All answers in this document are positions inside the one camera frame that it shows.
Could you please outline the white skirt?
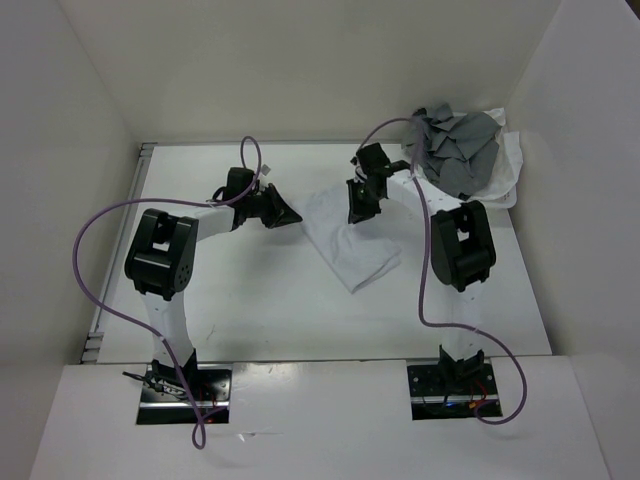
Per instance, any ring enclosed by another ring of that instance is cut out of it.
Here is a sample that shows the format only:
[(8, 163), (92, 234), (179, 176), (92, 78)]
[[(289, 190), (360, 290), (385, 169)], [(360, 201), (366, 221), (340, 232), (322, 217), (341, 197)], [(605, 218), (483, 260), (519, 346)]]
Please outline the white skirt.
[(353, 294), (389, 273), (401, 263), (401, 248), (371, 222), (348, 222), (345, 186), (334, 185), (296, 200), (301, 228), (319, 255)]

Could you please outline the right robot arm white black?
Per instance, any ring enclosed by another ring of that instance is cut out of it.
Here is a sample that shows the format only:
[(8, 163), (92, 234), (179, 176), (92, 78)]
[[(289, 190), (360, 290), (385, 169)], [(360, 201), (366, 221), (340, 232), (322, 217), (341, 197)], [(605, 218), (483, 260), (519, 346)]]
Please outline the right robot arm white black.
[[(478, 333), (477, 302), (497, 259), (483, 204), (464, 202), (439, 191), (415, 176), (409, 162), (391, 161), (378, 143), (359, 148), (351, 163), (356, 176), (347, 182), (350, 224), (380, 214), (383, 199), (422, 216), (425, 246), (418, 297), (420, 322), (433, 329)], [(452, 313), (446, 322), (429, 321), (424, 316), (429, 272), (452, 293)]]

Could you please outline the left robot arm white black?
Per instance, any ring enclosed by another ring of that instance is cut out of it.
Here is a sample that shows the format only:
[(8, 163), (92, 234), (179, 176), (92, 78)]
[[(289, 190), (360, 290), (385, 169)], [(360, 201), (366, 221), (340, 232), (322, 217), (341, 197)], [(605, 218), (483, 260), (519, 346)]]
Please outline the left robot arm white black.
[(171, 214), (147, 209), (125, 260), (124, 271), (143, 300), (154, 335), (152, 378), (176, 399), (192, 397), (199, 387), (196, 349), (189, 337), (184, 291), (195, 268), (197, 243), (259, 219), (274, 229), (300, 223), (276, 187), (265, 186), (247, 168), (234, 167), (216, 191), (221, 206)]

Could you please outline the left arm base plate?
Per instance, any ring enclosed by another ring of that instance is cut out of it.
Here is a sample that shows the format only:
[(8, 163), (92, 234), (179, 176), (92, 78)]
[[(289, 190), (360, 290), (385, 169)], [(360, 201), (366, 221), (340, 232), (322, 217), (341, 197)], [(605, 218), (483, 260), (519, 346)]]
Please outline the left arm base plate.
[[(196, 415), (183, 386), (154, 379), (150, 365), (144, 375), (126, 371), (122, 375), (141, 386), (137, 425), (196, 423)], [(199, 365), (198, 378), (191, 384), (191, 392), (206, 424), (229, 422), (231, 386), (230, 365)]]

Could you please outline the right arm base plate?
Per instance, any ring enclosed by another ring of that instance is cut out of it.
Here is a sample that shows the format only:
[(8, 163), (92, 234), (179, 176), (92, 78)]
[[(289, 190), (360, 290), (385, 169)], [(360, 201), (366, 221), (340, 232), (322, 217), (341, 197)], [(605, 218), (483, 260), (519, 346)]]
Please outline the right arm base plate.
[(443, 347), (435, 360), (406, 367), (414, 421), (502, 416), (494, 371), (484, 352), (454, 360)]

